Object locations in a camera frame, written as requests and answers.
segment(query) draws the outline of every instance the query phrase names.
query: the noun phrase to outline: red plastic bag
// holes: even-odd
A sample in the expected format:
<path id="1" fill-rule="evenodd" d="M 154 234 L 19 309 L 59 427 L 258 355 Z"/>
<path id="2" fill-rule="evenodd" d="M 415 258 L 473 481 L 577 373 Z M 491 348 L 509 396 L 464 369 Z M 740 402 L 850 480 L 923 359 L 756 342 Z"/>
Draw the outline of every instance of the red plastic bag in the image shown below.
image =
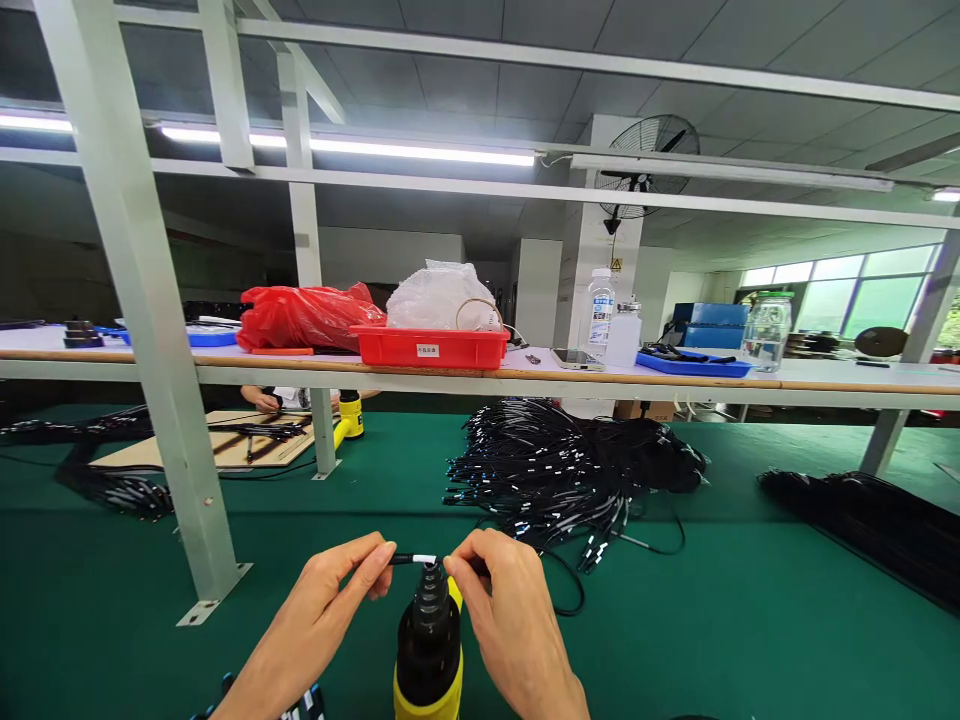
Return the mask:
<path id="1" fill-rule="evenodd" d="M 237 344 L 253 348 L 338 347 L 360 352 L 360 340 L 351 325 L 387 324 L 387 316 L 373 304 L 370 291 L 357 283 L 343 292 L 334 288 L 250 288 L 241 302 L 253 308 L 241 317 Z"/>

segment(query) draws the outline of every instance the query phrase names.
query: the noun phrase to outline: red plastic crate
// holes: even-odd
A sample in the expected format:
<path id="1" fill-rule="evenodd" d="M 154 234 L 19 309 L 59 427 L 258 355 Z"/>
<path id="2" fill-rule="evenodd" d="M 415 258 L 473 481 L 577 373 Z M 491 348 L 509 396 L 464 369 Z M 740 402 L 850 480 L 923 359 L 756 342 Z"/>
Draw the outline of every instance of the red plastic crate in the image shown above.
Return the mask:
<path id="1" fill-rule="evenodd" d="M 367 365 L 497 370 L 510 333 L 353 325 Z"/>

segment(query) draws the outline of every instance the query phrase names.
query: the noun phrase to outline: person's hand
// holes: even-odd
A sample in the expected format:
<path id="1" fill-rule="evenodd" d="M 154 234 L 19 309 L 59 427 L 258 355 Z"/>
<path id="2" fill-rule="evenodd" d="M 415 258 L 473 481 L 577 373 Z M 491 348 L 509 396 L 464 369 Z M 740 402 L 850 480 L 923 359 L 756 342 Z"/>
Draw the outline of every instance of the person's hand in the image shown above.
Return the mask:
<path id="1" fill-rule="evenodd" d="M 330 664 L 363 598 L 387 594 L 396 549 L 375 532 L 310 558 L 211 720 L 276 720 L 285 713 Z"/>
<path id="2" fill-rule="evenodd" d="M 257 410 L 262 413 L 275 413 L 280 410 L 280 403 L 277 402 L 277 399 L 273 395 L 267 395 L 266 393 L 260 393 L 258 397 L 253 402 L 257 406 Z"/>
<path id="3" fill-rule="evenodd" d="M 473 558 L 486 563 L 492 596 L 469 565 Z M 487 672 L 510 707 L 524 720 L 589 718 L 536 551 L 496 530 L 474 530 L 443 564 L 470 610 Z"/>

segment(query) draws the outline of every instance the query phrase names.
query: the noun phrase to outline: water bottle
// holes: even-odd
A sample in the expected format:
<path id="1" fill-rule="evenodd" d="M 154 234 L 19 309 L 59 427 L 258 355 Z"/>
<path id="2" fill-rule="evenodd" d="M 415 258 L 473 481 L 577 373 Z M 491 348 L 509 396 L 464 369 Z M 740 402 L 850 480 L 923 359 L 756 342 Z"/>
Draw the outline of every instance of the water bottle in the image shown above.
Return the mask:
<path id="1" fill-rule="evenodd" d="M 640 303 L 617 303 L 617 312 L 610 320 L 610 340 L 607 342 L 607 365 L 633 367 L 637 364 L 640 347 Z"/>
<path id="2" fill-rule="evenodd" d="M 610 286 L 610 268 L 593 271 L 593 282 L 587 289 L 590 295 L 590 325 L 587 333 L 587 352 L 602 360 L 610 338 L 610 320 L 613 316 L 613 288 Z"/>
<path id="3" fill-rule="evenodd" d="M 790 298 L 793 293 L 758 292 L 757 304 L 750 311 L 740 350 L 743 359 L 760 372 L 776 372 L 783 362 L 787 336 L 793 322 Z"/>

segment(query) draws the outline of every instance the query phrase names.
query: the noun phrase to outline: blue tray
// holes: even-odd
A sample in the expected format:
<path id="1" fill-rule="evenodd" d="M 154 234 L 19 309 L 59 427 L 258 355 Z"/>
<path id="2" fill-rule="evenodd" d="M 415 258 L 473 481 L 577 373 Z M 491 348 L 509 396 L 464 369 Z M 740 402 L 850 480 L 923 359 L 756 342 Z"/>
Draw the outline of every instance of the blue tray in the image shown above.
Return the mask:
<path id="1" fill-rule="evenodd" d="M 729 355 L 702 355 L 700 353 L 685 352 L 684 355 L 691 357 L 708 357 L 711 360 L 718 357 L 730 357 Z M 671 360 L 661 360 L 652 355 L 637 353 L 637 365 L 643 365 L 651 370 L 658 370 L 668 375 L 699 375 L 701 377 L 743 377 L 750 368 L 750 363 L 737 360 L 736 362 L 718 365 L 714 363 L 685 363 Z"/>
<path id="2" fill-rule="evenodd" d="M 101 330 L 101 332 L 109 332 L 111 335 L 121 338 L 127 345 L 130 344 L 130 333 L 126 330 L 104 328 Z M 190 347 L 223 347 L 224 345 L 237 344 L 237 334 L 229 331 L 222 333 L 196 334 L 188 332 L 187 337 L 190 339 Z"/>

